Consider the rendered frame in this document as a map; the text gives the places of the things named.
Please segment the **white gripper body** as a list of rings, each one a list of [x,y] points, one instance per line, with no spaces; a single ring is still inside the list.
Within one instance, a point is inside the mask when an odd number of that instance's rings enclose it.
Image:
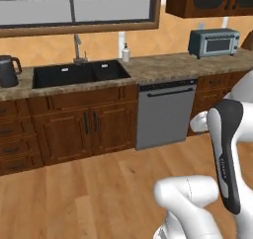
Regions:
[[[207,111],[203,111],[194,116],[190,121],[190,128],[192,132],[201,134],[209,130],[207,124]]]

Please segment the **grey dishwasher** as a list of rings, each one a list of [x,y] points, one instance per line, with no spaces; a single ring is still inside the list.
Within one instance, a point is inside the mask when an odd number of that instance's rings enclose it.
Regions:
[[[194,92],[146,97],[193,88]],[[197,88],[197,79],[140,84],[138,92],[136,150],[184,141]]]

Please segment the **brown wooden drawer unit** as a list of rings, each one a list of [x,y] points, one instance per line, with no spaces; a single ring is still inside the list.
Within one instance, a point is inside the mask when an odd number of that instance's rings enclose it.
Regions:
[[[195,100],[190,119],[198,113],[208,111],[213,105],[228,94],[232,87],[246,74],[246,71],[236,71],[208,76],[198,79]]]

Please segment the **grey toaster oven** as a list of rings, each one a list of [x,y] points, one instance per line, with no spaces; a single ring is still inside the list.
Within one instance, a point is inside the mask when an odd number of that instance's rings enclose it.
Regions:
[[[238,49],[239,31],[233,29],[192,30],[188,52],[201,57],[234,55]]]

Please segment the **white soap dispenser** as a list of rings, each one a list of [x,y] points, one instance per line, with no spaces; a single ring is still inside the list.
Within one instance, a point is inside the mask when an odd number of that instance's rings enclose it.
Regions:
[[[130,58],[130,50],[127,46],[127,43],[125,43],[124,48],[122,49],[122,60],[124,62],[129,62]]]

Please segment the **black kitchen sink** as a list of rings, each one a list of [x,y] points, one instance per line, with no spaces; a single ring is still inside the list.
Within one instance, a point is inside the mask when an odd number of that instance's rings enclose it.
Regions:
[[[34,69],[33,88],[84,84],[129,77],[130,75],[116,59],[82,64],[49,65]]]

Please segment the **brown wooden base cupboards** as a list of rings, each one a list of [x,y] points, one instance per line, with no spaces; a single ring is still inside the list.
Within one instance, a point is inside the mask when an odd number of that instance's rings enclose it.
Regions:
[[[0,99],[0,176],[134,147],[137,86]]]

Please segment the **grey metal tap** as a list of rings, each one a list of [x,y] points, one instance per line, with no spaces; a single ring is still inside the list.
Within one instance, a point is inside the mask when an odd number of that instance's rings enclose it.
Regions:
[[[75,57],[73,58],[73,62],[75,64],[86,63],[88,61],[87,54],[84,54],[83,57],[80,56],[79,45],[81,44],[81,39],[77,34],[75,34],[73,37],[74,37],[74,50],[75,50]]]

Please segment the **wooden framed window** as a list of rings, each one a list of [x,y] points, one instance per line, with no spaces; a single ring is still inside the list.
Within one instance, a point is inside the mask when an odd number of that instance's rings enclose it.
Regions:
[[[161,0],[0,0],[0,38],[152,30]]]

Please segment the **black kettle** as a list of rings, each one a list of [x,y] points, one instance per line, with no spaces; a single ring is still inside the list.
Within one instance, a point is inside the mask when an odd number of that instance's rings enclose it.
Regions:
[[[0,55],[0,86],[11,88],[19,84],[18,75],[22,73],[18,57]]]

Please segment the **brown wooden wall cupboard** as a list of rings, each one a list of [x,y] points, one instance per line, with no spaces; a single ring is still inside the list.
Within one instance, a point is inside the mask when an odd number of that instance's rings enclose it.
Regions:
[[[180,18],[253,16],[253,0],[167,0],[166,12]]]

